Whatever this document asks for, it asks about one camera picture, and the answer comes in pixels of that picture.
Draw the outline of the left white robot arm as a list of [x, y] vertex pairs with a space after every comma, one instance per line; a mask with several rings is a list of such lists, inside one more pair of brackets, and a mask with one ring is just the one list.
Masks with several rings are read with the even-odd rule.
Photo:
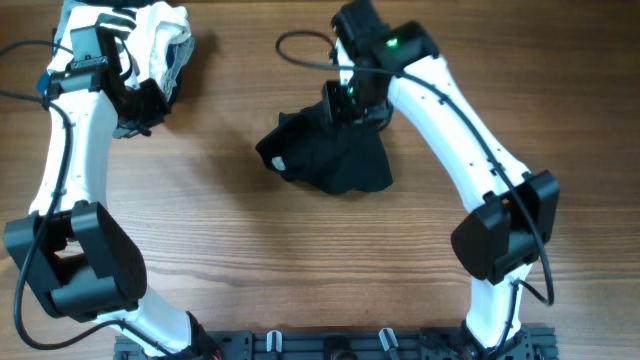
[[106, 206], [112, 141], [149, 135], [170, 111], [166, 96], [151, 79], [126, 84], [133, 58], [121, 32], [92, 25], [70, 38], [70, 61], [41, 98], [52, 119], [41, 188], [4, 232], [20, 271], [14, 299], [31, 291], [49, 316], [88, 334], [114, 328], [147, 359], [217, 359], [195, 317], [149, 287], [140, 250]]

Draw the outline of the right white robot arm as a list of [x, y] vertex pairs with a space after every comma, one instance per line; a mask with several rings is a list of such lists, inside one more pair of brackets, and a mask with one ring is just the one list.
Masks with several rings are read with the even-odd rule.
[[326, 85], [328, 121], [386, 126], [394, 113], [417, 129], [452, 179], [467, 215], [451, 245], [471, 277], [462, 350], [470, 359], [500, 359], [521, 336], [518, 318], [527, 275], [547, 265], [559, 200], [549, 172], [533, 173], [492, 135], [456, 85], [445, 57], [416, 22], [385, 24], [369, 1], [333, 17], [333, 62]]

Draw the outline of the black branded t-shirt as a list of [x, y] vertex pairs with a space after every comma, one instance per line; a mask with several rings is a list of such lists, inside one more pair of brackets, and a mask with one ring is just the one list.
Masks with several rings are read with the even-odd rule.
[[265, 167], [287, 182], [305, 182], [332, 195], [383, 191], [393, 184], [377, 130], [322, 126], [321, 103], [280, 113], [278, 126], [256, 145]]

